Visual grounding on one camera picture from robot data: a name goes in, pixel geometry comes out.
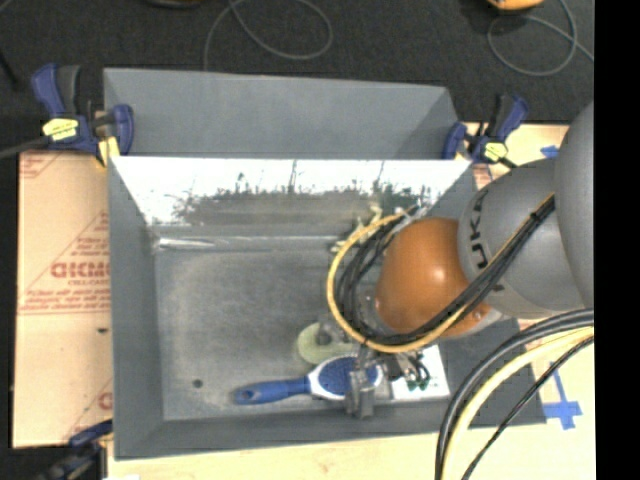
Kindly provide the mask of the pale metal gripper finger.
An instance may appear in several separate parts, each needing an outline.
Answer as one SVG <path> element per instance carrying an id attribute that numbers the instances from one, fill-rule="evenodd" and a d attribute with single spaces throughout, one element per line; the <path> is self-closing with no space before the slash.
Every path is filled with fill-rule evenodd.
<path id="1" fill-rule="evenodd" d="M 381 367 L 354 369 L 349 373 L 350 391 L 353 394 L 374 392 L 385 381 Z"/>
<path id="2" fill-rule="evenodd" d="M 357 419 L 368 419 L 375 411 L 375 388 L 360 387 L 345 395 L 345 412 Z"/>

